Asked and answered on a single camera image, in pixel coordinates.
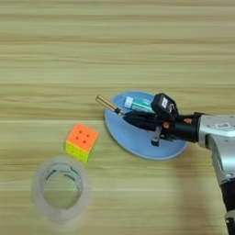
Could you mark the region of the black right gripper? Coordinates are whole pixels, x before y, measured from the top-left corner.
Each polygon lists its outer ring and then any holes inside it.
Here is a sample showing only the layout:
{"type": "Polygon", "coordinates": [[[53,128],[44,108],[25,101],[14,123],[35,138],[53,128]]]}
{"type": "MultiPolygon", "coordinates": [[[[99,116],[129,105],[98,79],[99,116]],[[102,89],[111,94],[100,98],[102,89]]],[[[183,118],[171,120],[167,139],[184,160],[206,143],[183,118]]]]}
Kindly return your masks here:
{"type": "Polygon", "coordinates": [[[159,146],[160,140],[184,140],[198,142],[198,129],[200,115],[181,116],[175,122],[164,121],[158,125],[154,119],[155,114],[144,111],[129,111],[123,119],[130,125],[149,131],[154,131],[151,144],[159,146]]]}

